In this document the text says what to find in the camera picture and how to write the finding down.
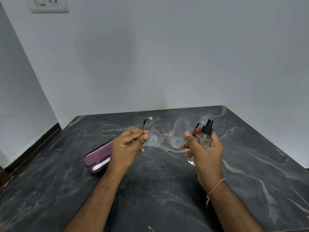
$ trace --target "black marble table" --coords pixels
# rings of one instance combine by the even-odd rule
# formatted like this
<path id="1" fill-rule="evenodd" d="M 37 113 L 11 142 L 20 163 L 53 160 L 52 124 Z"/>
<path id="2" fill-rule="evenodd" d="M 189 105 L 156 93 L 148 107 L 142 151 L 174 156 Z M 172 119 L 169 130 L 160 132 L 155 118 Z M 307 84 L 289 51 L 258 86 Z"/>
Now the black marble table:
<path id="1" fill-rule="evenodd" d="M 267 231 L 309 227 L 309 172 L 226 107 L 76 117 L 0 195 L 0 231 L 62 231 L 103 173 L 82 156 L 130 127 L 183 135 L 214 120 L 227 183 Z M 292 138 L 287 140 L 293 145 Z M 185 150 L 146 146 L 120 183 L 105 231 L 222 231 Z"/>

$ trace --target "orange thread bracelet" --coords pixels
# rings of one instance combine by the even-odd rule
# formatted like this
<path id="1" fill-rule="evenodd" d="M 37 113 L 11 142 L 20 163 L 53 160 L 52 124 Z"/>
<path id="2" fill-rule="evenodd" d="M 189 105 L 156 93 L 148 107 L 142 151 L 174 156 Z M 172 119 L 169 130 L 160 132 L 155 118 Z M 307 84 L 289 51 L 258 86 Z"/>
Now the orange thread bracelet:
<path id="1" fill-rule="evenodd" d="M 219 185 L 220 182 L 224 181 L 225 178 L 222 178 L 220 181 L 218 181 L 218 183 L 214 186 L 214 188 L 208 193 L 207 197 L 207 201 L 206 201 L 206 207 L 208 206 L 209 201 L 211 200 L 209 195 L 211 194 L 211 192 L 213 192 L 213 190 Z"/>

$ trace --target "black spray nozzle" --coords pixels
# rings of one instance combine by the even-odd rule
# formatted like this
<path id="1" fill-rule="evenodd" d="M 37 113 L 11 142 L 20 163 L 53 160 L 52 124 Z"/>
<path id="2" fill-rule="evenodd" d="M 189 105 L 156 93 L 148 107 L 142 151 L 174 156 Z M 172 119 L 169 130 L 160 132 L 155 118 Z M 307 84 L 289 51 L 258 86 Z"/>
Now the black spray nozzle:
<path id="1" fill-rule="evenodd" d="M 207 121 L 206 125 L 204 125 L 203 128 L 202 128 L 203 134 L 208 134 L 208 135 L 212 134 L 212 131 L 213 131 L 212 124 L 213 124 L 213 122 L 214 121 L 210 120 L 210 119 Z"/>

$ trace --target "person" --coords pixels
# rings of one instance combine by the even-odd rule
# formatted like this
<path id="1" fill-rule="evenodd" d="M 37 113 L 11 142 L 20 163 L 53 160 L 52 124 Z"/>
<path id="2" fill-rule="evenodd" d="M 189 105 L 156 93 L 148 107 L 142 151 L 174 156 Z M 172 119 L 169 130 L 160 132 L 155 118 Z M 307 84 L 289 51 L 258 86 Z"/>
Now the person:
<path id="1" fill-rule="evenodd" d="M 118 185 L 126 174 L 140 150 L 149 137 L 149 131 L 128 129 L 113 140 L 110 162 L 105 174 L 91 195 L 77 212 L 75 217 L 64 230 L 102 232 L 105 227 Z M 192 132 L 184 132 L 197 169 L 197 177 L 207 194 L 218 216 L 224 232 L 264 232 L 262 227 L 252 217 L 235 193 L 223 179 L 222 154 L 223 147 L 215 132 L 211 135 L 211 146 L 203 149 L 195 140 Z"/>

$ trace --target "forearm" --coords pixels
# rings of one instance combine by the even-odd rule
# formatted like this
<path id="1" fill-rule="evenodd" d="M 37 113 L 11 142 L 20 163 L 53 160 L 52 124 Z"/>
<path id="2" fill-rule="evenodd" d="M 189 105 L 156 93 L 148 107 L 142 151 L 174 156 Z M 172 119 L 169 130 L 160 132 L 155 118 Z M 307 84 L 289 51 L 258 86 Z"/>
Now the forearm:
<path id="1" fill-rule="evenodd" d="M 64 232 L 102 232 L 120 181 L 106 172 Z"/>
<path id="2" fill-rule="evenodd" d="M 224 181 L 210 199 L 224 232 L 265 232 Z"/>

